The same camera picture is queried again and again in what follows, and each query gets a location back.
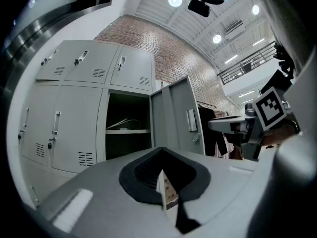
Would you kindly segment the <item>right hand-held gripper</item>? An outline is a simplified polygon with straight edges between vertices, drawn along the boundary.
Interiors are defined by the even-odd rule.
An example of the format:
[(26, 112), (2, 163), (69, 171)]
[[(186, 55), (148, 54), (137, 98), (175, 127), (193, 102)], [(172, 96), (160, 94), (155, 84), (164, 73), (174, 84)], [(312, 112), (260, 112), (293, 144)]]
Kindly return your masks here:
[(243, 133), (242, 153), (245, 159), (257, 161), (264, 134), (287, 115), (283, 95), (292, 85), (290, 79), (277, 70), (260, 90), (260, 96), (245, 103), (245, 117), (229, 116), (211, 119), (208, 128), (222, 133)]

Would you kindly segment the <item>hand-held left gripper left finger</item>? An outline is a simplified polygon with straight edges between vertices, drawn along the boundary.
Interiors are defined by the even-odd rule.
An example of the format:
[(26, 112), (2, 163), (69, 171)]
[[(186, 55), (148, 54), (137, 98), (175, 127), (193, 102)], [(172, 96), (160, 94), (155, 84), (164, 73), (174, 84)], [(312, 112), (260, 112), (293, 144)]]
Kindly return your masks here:
[(140, 203), (119, 183), (129, 162), (150, 149), (94, 164), (53, 191), (37, 208), (73, 238), (177, 238), (180, 231), (160, 205)]

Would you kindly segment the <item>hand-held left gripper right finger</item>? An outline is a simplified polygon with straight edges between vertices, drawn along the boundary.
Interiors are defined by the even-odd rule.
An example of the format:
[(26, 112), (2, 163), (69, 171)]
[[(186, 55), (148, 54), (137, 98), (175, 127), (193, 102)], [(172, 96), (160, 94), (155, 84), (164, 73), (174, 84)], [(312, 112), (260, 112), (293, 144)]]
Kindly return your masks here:
[(163, 171), (176, 190), (178, 211), (162, 238), (247, 238), (252, 211), (233, 207), (256, 164), (163, 148)]

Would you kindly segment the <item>grey locker door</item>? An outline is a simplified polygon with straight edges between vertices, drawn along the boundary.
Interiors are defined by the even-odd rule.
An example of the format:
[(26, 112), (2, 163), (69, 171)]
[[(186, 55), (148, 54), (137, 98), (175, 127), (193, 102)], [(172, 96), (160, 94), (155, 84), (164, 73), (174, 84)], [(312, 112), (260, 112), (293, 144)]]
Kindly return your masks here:
[(202, 123), (190, 77), (152, 93), (149, 101), (153, 147), (205, 155)]

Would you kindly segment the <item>grey metal locker cabinet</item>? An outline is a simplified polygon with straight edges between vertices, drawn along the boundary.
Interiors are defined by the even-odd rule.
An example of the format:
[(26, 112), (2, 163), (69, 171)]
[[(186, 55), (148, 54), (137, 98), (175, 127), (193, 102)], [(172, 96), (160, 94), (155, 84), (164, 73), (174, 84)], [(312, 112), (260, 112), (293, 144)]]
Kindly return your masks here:
[(18, 140), (36, 206), (90, 166), (152, 148), (149, 96), (161, 89), (154, 56), (124, 45), (65, 40), (43, 61)]

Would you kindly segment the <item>person's right hand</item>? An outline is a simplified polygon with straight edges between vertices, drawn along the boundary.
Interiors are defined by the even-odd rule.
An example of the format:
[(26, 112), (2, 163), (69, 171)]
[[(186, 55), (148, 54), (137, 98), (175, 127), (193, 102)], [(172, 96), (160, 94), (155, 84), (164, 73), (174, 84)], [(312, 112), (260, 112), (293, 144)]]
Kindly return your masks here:
[(264, 133), (262, 146), (280, 145), (284, 140), (298, 133), (298, 126), (292, 121), (283, 123), (278, 128), (270, 129)]

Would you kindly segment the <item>black hanging garment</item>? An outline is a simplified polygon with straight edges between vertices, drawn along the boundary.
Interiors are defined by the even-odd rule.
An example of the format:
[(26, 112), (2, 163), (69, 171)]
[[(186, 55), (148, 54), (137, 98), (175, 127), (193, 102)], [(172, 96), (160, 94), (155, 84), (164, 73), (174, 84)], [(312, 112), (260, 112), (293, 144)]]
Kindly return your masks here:
[(220, 134), (220, 132), (210, 130), (208, 128), (208, 122), (211, 119), (215, 119), (216, 116), (212, 110), (209, 110), (207, 108), (198, 108), (198, 110), (199, 110), (200, 120), (202, 124), (205, 154), (207, 156), (214, 156), (216, 138)]

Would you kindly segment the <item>pink hanging garment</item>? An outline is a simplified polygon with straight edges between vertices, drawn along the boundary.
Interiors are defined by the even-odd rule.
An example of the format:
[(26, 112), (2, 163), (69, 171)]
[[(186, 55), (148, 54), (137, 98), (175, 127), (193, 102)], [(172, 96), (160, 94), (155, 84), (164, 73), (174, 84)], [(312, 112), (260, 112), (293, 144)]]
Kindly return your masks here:
[(233, 144), (229, 143), (226, 136), (220, 133), (216, 138), (214, 156), (222, 159), (229, 159), (230, 153), (234, 150)]

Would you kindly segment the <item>black clothes rack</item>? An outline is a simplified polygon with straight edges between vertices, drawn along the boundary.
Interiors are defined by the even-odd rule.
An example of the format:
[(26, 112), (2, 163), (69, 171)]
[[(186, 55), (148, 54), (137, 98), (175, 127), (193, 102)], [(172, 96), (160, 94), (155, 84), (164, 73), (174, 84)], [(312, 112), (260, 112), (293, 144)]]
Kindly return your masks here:
[(197, 102), (197, 105), (199, 108), (207, 108), (209, 110), (212, 110), (217, 118), (229, 116), (228, 111), (221, 111), (214, 105), (204, 104), (201, 102)]

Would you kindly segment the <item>black metal railing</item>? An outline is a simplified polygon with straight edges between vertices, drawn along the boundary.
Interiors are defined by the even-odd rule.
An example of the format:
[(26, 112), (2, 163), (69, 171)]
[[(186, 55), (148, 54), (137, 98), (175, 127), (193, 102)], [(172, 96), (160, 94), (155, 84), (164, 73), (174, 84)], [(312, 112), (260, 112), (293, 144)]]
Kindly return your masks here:
[(251, 72), (274, 58), (276, 54), (275, 41), (240, 60), (233, 66), (220, 72), (218, 76), (223, 85)]

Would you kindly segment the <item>ceiling air vent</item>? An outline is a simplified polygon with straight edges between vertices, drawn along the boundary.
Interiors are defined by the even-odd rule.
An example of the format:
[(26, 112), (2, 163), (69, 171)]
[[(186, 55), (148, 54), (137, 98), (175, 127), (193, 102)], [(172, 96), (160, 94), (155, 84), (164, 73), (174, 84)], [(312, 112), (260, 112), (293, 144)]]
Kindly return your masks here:
[(243, 26), (243, 21), (242, 20), (239, 20), (239, 21), (235, 22), (233, 25), (231, 25), (230, 27), (228, 27), (225, 30), (225, 33), (229, 34), (229, 33), (231, 33), (232, 31), (234, 31), (235, 29), (237, 29), (240, 26)]

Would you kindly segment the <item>person's grey shirt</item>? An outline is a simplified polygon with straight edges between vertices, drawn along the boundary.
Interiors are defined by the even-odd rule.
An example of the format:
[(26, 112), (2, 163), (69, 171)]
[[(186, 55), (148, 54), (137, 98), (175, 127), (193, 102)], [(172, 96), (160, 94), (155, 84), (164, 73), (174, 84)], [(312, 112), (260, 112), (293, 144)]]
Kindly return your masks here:
[(292, 59), (295, 76), (302, 74), (317, 47), (317, 0), (259, 0), (276, 41)]

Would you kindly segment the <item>grey elevator door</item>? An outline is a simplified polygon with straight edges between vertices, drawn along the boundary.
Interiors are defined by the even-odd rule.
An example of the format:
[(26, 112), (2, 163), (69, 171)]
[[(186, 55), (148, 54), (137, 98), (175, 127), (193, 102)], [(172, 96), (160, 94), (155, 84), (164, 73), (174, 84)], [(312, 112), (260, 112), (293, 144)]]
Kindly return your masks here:
[(24, 29), (40, 16), (76, 0), (28, 0), (22, 12), (13, 21), (14, 28)]

